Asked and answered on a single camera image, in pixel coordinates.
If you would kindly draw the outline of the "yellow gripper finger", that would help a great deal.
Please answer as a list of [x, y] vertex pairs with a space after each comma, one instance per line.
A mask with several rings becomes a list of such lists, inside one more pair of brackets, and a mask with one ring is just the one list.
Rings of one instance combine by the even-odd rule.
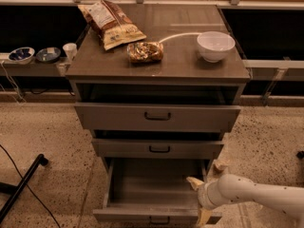
[[209, 218], [212, 216], [212, 211], [207, 210], [204, 207], [201, 207], [198, 210], [198, 221], [197, 221], [197, 226], [198, 227], [203, 227], [209, 220]]
[[194, 177], [187, 177], [186, 180], [191, 184], [192, 188], [195, 191], [198, 191], [199, 188], [204, 185], [204, 182], [202, 180], [199, 180]]

